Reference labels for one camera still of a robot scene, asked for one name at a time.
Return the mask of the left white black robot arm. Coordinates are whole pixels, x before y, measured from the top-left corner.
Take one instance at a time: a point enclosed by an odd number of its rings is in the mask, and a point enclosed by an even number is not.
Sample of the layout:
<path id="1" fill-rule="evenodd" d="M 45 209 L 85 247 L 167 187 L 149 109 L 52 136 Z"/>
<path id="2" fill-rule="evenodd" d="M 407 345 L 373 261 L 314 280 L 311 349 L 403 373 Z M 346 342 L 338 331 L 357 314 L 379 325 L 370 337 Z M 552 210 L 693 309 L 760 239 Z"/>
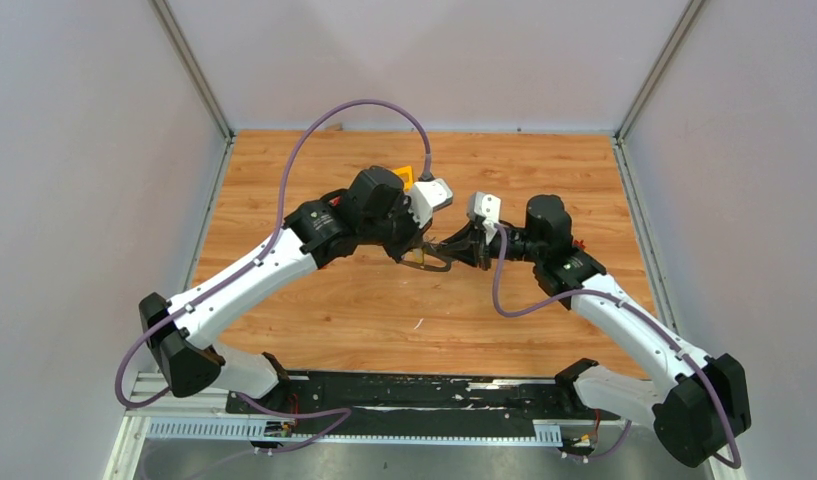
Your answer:
<path id="1" fill-rule="evenodd" d="M 267 413 L 282 411 L 291 389 L 275 356 L 223 345 L 221 333 L 277 290 L 360 245 L 380 246 L 401 261 L 451 201 L 442 179 L 406 188 L 394 172 L 373 166 L 349 187 L 300 204 L 277 232 L 204 283 L 169 299 L 148 295 L 139 305 L 141 320 L 171 394 L 220 388 L 251 397 Z"/>

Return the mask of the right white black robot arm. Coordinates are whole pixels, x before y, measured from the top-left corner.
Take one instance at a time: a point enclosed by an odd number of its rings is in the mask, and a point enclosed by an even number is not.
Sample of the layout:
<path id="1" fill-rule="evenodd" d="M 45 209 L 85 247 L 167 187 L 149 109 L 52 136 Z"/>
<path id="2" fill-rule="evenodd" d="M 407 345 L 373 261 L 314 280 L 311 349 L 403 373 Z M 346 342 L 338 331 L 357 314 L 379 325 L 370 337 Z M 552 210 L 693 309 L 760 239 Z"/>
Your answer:
<path id="1" fill-rule="evenodd" d="M 556 376 L 559 411 L 573 418 L 589 409 L 607 411 L 652 430 L 686 466 L 713 458 L 740 469 L 736 439 L 752 423 L 743 365 L 728 353 L 715 357 L 683 339 L 641 307 L 575 239 L 572 217 L 559 196 L 532 197 L 521 226 L 501 220 L 500 212 L 498 197 L 474 194 L 467 224 L 430 243 L 429 251 L 493 270 L 492 301 L 500 315 L 516 318 L 560 303 L 610 337 L 647 375 L 636 379 L 581 359 Z M 505 309 L 500 288 L 507 261 L 531 263 L 547 299 Z"/>

